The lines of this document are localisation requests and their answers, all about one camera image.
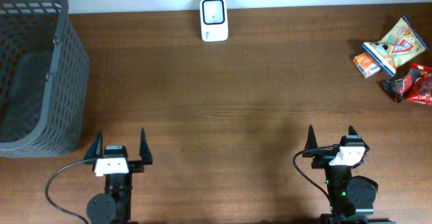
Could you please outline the white barcode scanner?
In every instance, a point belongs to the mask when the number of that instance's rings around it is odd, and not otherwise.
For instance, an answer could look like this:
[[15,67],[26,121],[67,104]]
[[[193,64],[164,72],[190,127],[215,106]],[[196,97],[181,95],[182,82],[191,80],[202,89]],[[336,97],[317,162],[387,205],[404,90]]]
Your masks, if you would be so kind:
[[229,28],[225,0],[201,0],[200,30],[204,42],[220,42],[228,39]]

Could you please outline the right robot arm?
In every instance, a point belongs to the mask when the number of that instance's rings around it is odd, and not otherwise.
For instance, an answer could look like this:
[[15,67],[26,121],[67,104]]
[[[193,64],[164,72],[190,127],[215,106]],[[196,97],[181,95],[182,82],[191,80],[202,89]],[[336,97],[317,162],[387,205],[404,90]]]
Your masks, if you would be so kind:
[[[313,126],[308,127],[308,136],[304,150],[293,157],[293,166],[301,176],[324,193],[329,202],[330,213],[322,214],[318,222],[335,223],[391,223],[389,219],[372,219],[373,203],[376,199],[379,184],[365,176],[352,175],[352,170],[360,166],[370,148],[353,126],[341,137],[338,144],[318,146]],[[323,189],[296,164],[298,157],[311,158],[312,169],[325,172]]]

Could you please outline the black and red snack packet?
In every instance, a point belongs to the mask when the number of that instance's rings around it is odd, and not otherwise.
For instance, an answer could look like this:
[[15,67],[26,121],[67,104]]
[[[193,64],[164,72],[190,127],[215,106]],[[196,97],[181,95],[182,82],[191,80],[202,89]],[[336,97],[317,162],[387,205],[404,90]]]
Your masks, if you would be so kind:
[[428,75],[429,72],[420,69],[410,69],[402,78],[397,80],[386,80],[383,82],[383,89],[389,97],[399,103],[404,99],[414,83],[421,77]]

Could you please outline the small orange tissue pack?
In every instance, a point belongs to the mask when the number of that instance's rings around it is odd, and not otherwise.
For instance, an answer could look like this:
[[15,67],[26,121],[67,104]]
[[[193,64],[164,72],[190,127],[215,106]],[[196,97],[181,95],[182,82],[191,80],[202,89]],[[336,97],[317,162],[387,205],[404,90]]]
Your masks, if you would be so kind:
[[381,71],[377,62],[368,53],[361,53],[360,55],[355,56],[352,62],[364,78],[373,76]]

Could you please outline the beige snack bag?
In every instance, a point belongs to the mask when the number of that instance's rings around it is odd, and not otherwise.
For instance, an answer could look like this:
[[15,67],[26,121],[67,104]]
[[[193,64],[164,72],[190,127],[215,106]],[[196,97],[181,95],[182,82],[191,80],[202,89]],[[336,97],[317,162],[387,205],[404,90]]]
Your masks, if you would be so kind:
[[406,16],[400,18],[381,40],[364,42],[362,47],[389,77],[394,77],[400,66],[429,48]]

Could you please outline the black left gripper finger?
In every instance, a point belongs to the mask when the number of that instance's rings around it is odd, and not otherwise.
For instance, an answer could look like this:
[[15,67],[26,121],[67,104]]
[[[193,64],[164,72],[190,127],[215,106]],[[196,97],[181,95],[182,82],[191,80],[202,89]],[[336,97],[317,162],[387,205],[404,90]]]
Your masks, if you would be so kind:
[[140,133],[140,152],[139,152],[141,162],[143,165],[152,165],[153,156],[151,154],[149,145],[146,141],[146,134],[144,128],[141,129]]
[[102,132],[98,132],[94,142],[91,144],[90,148],[86,151],[84,155],[84,160],[97,159],[102,156],[102,145],[103,145],[103,135]]

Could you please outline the grey plastic mesh basket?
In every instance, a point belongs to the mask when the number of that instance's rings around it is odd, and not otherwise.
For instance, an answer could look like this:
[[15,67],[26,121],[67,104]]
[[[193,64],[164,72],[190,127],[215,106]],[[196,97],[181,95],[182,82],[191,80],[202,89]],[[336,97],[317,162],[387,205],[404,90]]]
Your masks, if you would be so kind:
[[68,0],[1,0],[2,157],[78,148],[90,65],[68,9]]

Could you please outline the red candy bag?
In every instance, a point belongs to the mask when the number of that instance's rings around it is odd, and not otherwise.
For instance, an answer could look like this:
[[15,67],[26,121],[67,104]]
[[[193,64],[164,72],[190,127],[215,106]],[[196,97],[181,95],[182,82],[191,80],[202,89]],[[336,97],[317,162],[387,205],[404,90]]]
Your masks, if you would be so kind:
[[413,63],[410,68],[419,69],[421,77],[414,82],[406,100],[431,105],[431,68],[416,63]]

